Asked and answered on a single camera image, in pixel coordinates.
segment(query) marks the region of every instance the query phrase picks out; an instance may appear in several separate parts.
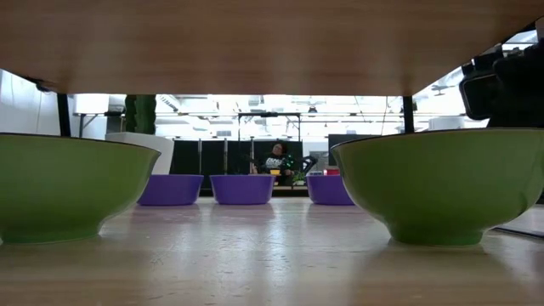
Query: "red object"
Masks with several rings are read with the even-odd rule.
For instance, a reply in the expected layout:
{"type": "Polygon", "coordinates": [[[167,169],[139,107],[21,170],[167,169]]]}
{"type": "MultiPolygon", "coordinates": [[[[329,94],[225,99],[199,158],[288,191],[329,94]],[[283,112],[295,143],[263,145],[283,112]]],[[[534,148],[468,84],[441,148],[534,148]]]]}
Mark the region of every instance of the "red object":
{"type": "Polygon", "coordinates": [[[338,169],[326,169],[325,175],[340,175],[340,170],[338,169]]]}

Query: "green plant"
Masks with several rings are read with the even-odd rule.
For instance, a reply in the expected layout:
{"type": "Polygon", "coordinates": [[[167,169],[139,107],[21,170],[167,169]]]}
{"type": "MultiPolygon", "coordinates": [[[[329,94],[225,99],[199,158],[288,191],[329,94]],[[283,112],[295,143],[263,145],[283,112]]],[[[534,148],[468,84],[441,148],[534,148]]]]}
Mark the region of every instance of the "green plant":
{"type": "Polygon", "coordinates": [[[125,108],[127,132],[155,134],[156,96],[154,94],[127,94],[125,108]]]}

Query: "green bowl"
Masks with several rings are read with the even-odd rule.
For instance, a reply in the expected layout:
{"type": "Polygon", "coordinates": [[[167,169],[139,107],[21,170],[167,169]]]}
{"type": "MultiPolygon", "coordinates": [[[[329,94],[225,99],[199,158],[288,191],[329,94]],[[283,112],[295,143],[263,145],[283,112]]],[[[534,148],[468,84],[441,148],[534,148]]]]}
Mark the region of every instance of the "green bowl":
{"type": "Polygon", "coordinates": [[[400,242],[466,246],[533,206],[544,131],[468,129],[355,140],[332,148],[355,204],[400,242]]]}
{"type": "Polygon", "coordinates": [[[4,243],[97,235],[134,204],[161,153],[133,144],[0,133],[0,237],[4,243]]]}

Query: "bowl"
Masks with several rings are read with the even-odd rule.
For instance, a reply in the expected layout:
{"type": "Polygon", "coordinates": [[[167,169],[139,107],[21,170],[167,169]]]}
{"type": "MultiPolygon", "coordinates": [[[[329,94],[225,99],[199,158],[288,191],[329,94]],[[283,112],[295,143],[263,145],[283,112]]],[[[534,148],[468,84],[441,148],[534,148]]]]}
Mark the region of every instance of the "bowl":
{"type": "Polygon", "coordinates": [[[354,203],[400,242],[466,246],[533,206],[544,186],[544,131],[467,129],[336,145],[354,203]]]}
{"type": "Polygon", "coordinates": [[[95,236],[134,204],[160,153],[133,144],[0,133],[4,243],[95,236]]]}
{"type": "Polygon", "coordinates": [[[275,175],[210,175],[210,179],[219,204],[256,205],[272,198],[275,175]]]}
{"type": "Polygon", "coordinates": [[[354,205],[340,175],[307,175],[308,194],[314,204],[354,205]]]}
{"type": "Polygon", "coordinates": [[[142,206],[178,206],[196,202],[203,175],[151,175],[138,203],[142,206]]]}

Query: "desk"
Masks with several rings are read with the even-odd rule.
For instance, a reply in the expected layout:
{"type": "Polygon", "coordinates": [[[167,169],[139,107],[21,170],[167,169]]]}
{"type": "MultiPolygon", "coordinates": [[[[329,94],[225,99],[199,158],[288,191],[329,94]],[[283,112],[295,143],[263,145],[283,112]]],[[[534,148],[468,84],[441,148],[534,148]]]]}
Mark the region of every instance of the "desk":
{"type": "Polygon", "coordinates": [[[0,68],[57,93],[412,96],[542,0],[2,0],[0,68]]]}
{"type": "Polygon", "coordinates": [[[544,304],[542,242],[490,232],[477,247],[405,246],[357,207],[308,199],[135,207],[101,235],[1,246],[0,304],[544,304]]]}

